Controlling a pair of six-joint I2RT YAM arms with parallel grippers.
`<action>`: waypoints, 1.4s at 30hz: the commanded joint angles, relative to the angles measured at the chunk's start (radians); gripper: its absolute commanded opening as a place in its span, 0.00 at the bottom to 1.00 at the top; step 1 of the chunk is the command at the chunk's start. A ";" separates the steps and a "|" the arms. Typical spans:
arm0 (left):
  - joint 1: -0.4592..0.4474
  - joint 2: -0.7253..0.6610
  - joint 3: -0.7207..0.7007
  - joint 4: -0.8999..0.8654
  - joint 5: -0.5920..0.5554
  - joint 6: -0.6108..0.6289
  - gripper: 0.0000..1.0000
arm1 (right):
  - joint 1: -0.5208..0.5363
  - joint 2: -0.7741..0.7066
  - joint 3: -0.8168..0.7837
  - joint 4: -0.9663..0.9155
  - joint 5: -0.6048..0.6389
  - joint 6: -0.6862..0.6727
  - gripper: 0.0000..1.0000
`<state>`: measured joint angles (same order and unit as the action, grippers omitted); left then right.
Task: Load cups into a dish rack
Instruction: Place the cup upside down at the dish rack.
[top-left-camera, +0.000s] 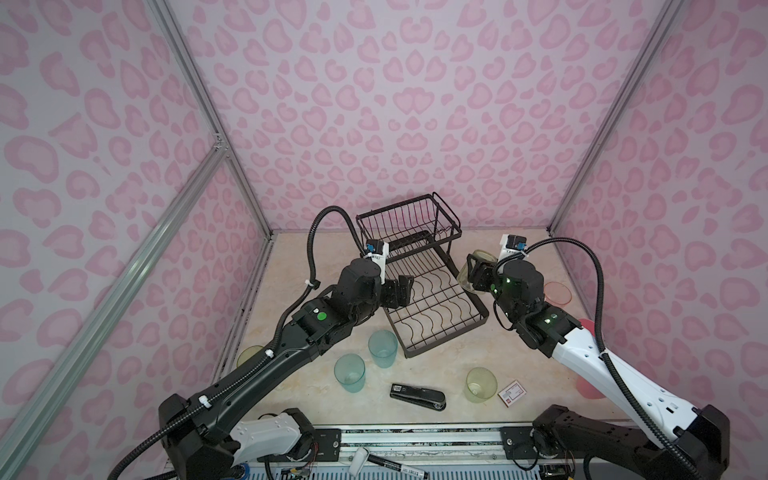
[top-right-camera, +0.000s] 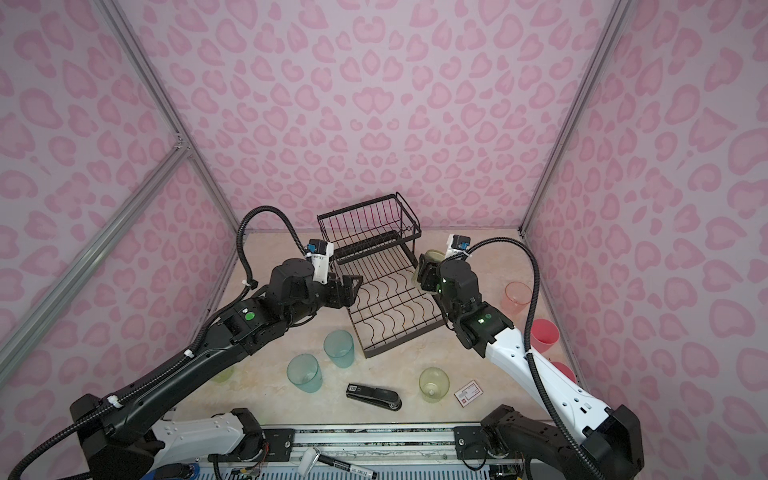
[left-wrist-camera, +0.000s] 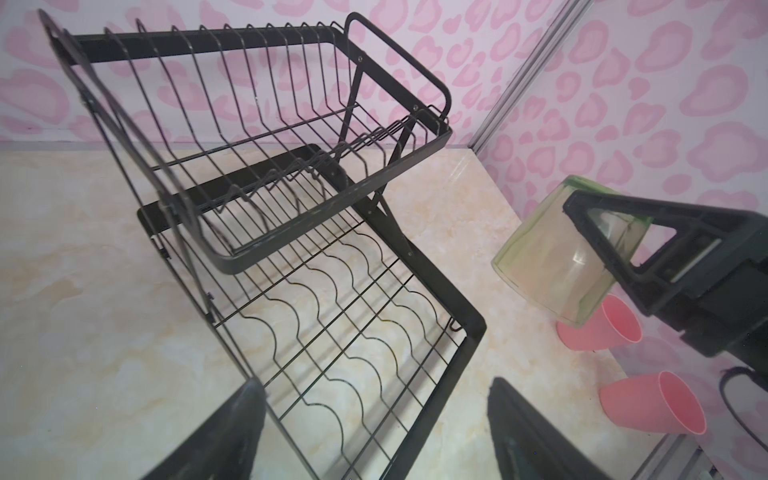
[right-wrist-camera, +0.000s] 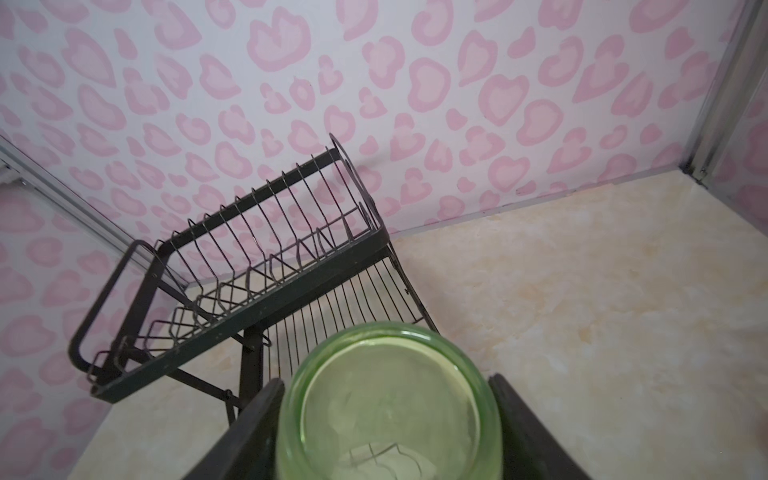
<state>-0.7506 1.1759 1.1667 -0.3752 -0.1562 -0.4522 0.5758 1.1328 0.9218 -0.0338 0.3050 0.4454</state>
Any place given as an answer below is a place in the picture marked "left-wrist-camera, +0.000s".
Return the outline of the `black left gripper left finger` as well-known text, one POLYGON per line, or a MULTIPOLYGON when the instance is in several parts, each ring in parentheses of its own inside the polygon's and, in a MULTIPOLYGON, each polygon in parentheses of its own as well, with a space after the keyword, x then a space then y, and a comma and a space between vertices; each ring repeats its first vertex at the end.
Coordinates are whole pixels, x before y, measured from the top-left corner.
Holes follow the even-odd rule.
POLYGON ((259 379, 247 380, 147 479, 248 479, 266 418, 259 379))

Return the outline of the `yellow-green clear cup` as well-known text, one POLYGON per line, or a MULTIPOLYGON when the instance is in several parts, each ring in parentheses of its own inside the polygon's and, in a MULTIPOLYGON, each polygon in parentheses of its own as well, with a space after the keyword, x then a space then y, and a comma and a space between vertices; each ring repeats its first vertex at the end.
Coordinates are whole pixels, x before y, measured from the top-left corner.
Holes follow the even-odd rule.
POLYGON ((563 211, 576 191, 615 192, 584 177, 566 177, 515 230, 491 265, 550 319, 580 328, 615 280, 563 211))

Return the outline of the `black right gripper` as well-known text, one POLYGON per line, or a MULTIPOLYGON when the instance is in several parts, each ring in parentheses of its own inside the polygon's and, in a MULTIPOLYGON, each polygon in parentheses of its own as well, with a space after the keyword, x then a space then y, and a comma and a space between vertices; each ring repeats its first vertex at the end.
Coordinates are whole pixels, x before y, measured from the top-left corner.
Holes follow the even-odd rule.
POLYGON ((587 191, 563 211, 643 314, 767 373, 766 216, 587 191))

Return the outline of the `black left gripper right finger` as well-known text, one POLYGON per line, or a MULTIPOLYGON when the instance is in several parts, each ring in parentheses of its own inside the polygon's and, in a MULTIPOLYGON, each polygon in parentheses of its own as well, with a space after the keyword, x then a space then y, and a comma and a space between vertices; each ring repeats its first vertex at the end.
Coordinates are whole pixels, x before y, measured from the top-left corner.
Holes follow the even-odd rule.
POLYGON ((487 416, 503 479, 608 477, 501 377, 491 383, 487 416))

